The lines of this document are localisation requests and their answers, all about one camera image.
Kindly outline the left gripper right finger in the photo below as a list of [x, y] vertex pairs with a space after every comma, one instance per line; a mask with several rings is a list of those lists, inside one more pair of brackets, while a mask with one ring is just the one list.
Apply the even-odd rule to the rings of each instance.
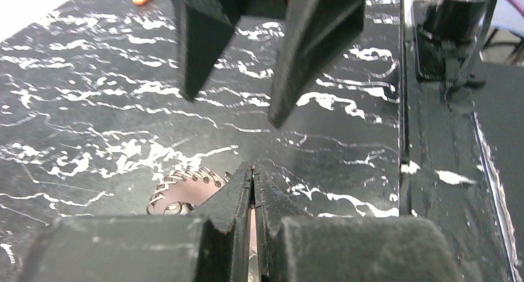
[[262, 281], [462, 281], [440, 230], [413, 216], [318, 218], [251, 170]]

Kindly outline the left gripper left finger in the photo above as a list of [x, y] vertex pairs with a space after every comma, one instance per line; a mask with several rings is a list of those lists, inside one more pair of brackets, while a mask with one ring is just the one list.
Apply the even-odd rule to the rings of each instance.
[[19, 281], [246, 281], [252, 167], [186, 215], [75, 216], [49, 225]]

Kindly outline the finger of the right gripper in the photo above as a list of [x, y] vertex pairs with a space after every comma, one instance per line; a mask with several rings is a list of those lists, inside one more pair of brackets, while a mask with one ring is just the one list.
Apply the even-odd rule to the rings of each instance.
[[365, 0], [289, 0], [268, 111], [281, 128], [308, 84], [363, 31]]
[[234, 33], [235, 0], [171, 0], [175, 14], [182, 96], [193, 101]]

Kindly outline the white keyring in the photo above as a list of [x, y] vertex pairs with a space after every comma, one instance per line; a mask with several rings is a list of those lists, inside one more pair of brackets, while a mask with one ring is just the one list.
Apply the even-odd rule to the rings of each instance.
[[149, 215], [184, 215], [196, 209], [219, 189], [232, 174], [219, 174], [204, 166], [178, 169], [164, 177], [146, 206]]

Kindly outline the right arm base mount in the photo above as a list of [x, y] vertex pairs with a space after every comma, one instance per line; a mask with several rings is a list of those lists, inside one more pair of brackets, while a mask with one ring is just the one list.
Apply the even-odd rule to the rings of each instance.
[[[508, 0], [518, 11], [523, 7]], [[439, 86], [452, 112], [470, 113], [471, 94], [486, 82], [473, 73], [485, 43], [497, 0], [429, 0], [415, 29], [419, 83]]]

